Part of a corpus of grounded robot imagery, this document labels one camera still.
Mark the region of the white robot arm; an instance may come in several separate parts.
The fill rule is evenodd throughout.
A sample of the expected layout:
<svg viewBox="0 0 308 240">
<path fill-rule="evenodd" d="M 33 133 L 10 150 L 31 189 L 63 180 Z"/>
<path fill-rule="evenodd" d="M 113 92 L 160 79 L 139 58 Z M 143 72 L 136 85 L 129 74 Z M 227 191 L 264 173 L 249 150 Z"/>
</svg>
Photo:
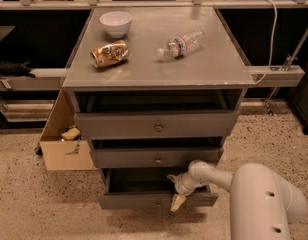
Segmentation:
<svg viewBox="0 0 308 240">
<path fill-rule="evenodd" d="M 262 164 L 246 163 L 231 173 L 194 160 L 186 172 L 168 178 L 176 190 L 172 211 L 199 187 L 212 183 L 227 191 L 231 240 L 292 240 L 289 226 L 308 212 L 302 191 Z"/>
</svg>

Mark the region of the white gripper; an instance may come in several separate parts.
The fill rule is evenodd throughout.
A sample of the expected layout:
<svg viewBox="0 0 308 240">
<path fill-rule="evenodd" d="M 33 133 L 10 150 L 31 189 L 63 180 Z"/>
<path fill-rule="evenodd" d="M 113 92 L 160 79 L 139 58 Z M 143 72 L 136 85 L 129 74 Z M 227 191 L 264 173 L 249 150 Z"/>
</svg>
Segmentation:
<svg viewBox="0 0 308 240">
<path fill-rule="evenodd" d="M 167 178 L 174 183 L 175 190 L 178 194 L 175 194 L 171 203 L 171 211 L 176 212 L 181 205 L 186 201 L 185 196 L 192 194 L 196 188 L 202 187 L 202 183 L 195 180 L 189 172 L 181 173 L 179 175 L 168 174 Z"/>
</svg>

